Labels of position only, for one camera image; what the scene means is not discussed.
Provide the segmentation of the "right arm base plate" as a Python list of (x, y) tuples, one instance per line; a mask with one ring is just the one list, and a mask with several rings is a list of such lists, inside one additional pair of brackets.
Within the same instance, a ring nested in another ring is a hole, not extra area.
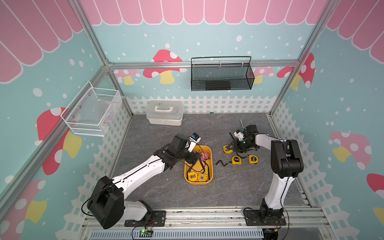
[(277, 228), (286, 226), (284, 210), (254, 210), (251, 208), (243, 209), (243, 216), (247, 226), (275, 226)]

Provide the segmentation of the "yellow tape measure with strap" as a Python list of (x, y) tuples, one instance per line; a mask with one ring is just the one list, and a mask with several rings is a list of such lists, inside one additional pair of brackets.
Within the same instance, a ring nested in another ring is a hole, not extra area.
[(231, 161), (224, 163), (222, 160), (218, 160), (215, 165), (222, 165), (223, 167), (226, 167), (227, 165), (241, 165), (242, 164), (242, 159), (239, 156), (234, 156), (232, 157)]

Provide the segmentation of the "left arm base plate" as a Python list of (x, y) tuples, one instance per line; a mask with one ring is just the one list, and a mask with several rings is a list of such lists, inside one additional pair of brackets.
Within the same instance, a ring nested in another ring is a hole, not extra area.
[(141, 220), (126, 220), (124, 223), (125, 227), (164, 227), (166, 220), (166, 211), (149, 211)]

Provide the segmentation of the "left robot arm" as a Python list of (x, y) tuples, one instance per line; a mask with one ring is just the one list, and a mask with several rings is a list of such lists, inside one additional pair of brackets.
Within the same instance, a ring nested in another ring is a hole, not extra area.
[(100, 178), (91, 197), (84, 202), (103, 229), (109, 229), (120, 220), (133, 221), (136, 224), (152, 224), (153, 209), (143, 200), (127, 201), (128, 196), (152, 177), (172, 169), (178, 163), (194, 165), (202, 154), (194, 150), (201, 137), (193, 133), (186, 137), (183, 134), (174, 136), (170, 144), (156, 150), (146, 161), (132, 170), (109, 178)]

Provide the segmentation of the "yellow storage tray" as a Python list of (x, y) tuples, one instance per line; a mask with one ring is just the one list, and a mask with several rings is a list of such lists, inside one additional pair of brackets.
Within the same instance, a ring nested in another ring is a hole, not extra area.
[(207, 185), (214, 177), (212, 151), (204, 145), (197, 145), (194, 151), (201, 153), (202, 158), (194, 165), (185, 162), (184, 178), (191, 185)]

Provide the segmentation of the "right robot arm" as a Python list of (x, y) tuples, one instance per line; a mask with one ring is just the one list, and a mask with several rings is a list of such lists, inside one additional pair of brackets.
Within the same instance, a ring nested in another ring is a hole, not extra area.
[(225, 151), (247, 153), (265, 148), (271, 153), (273, 180), (266, 197), (262, 201), (265, 210), (282, 210), (291, 183), (304, 170), (302, 154), (297, 140), (284, 140), (260, 133), (256, 125), (249, 125), (233, 133), (233, 140)]

